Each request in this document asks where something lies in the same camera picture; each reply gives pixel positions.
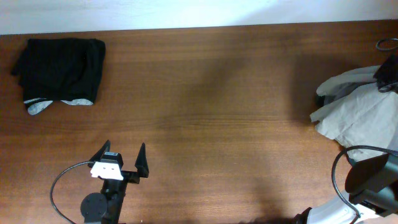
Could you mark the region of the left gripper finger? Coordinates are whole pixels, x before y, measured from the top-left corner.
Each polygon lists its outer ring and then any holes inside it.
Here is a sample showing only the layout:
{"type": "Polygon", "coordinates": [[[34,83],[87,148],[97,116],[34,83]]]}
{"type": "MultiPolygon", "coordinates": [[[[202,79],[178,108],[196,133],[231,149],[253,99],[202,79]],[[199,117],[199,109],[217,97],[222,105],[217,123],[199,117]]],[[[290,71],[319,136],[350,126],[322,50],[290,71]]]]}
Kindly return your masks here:
{"type": "Polygon", "coordinates": [[[140,178],[149,177],[149,166],[146,158],[146,145],[144,143],[141,145],[134,166],[137,169],[137,174],[140,178]]]}
{"type": "Polygon", "coordinates": [[[105,152],[109,152],[111,142],[107,140],[103,146],[90,158],[88,167],[93,167],[95,162],[99,162],[105,152]]]}

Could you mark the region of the khaki cargo shorts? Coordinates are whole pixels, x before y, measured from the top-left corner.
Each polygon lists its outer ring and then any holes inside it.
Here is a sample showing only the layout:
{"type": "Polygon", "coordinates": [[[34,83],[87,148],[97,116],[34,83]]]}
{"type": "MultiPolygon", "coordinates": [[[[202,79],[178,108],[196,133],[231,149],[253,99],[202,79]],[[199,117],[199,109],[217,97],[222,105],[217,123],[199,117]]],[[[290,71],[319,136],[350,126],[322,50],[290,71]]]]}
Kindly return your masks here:
{"type": "Polygon", "coordinates": [[[315,129],[343,147],[367,145],[397,150],[397,93],[381,93],[379,66],[331,77],[316,90],[324,105],[310,115],[315,129]]]}

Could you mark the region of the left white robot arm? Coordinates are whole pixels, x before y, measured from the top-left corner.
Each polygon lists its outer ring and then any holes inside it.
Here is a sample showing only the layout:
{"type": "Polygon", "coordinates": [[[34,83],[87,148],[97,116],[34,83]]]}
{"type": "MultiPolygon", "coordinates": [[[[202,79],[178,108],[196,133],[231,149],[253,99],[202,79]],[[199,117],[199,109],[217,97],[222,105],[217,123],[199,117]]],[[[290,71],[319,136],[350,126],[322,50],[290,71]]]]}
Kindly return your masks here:
{"type": "Polygon", "coordinates": [[[145,144],[141,145],[137,155],[135,171],[122,170],[123,157],[118,152],[110,151],[110,146],[107,140],[89,160],[91,176],[101,179],[103,185],[99,192],[88,194],[81,202],[80,212],[85,223],[118,223],[127,185],[138,184],[142,178],[149,176],[145,144]]]}

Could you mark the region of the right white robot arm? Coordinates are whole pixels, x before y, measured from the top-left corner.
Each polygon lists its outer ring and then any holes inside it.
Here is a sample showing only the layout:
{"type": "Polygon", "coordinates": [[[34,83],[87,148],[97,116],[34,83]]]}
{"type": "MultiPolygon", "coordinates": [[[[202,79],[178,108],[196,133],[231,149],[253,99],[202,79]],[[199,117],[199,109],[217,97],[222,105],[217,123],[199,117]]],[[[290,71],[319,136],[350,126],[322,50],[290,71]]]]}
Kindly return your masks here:
{"type": "Polygon", "coordinates": [[[397,56],[323,82],[316,131],[342,146],[331,168],[336,197],[294,223],[362,223],[397,214],[397,56]]]}

